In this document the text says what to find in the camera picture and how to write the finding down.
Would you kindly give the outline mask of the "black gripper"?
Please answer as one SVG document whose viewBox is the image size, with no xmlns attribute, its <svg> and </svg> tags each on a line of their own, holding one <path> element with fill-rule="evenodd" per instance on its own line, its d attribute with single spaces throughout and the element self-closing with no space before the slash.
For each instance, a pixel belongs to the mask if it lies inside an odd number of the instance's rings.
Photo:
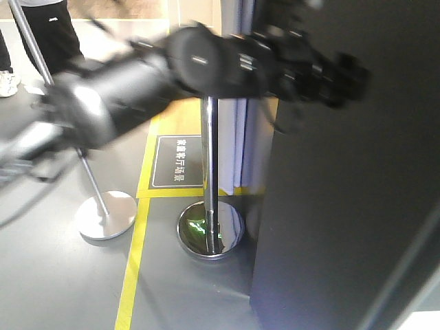
<svg viewBox="0 0 440 330">
<path fill-rule="evenodd" d="M 371 73 L 356 57 L 338 53 L 330 60 L 311 46 L 303 31 L 267 27 L 251 37 L 274 56 L 274 64 L 262 64 L 264 94 L 289 102 L 321 102 L 334 109 L 363 99 Z"/>
</svg>

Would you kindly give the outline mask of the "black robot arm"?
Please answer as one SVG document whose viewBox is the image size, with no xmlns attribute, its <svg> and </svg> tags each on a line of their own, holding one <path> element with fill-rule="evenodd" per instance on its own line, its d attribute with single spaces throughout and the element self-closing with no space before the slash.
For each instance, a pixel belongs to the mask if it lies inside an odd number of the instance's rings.
<svg viewBox="0 0 440 330">
<path fill-rule="evenodd" d="M 369 71 L 357 58 L 332 61 L 294 32 L 220 37 L 196 24 L 154 45 L 136 43 L 106 62 L 85 60 L 57 74 L 33 118 L 1 125 L 1 185 L 68 148 L 100 149 L 186 98 L 318 101 L 363 98 Z"/>
</svg>

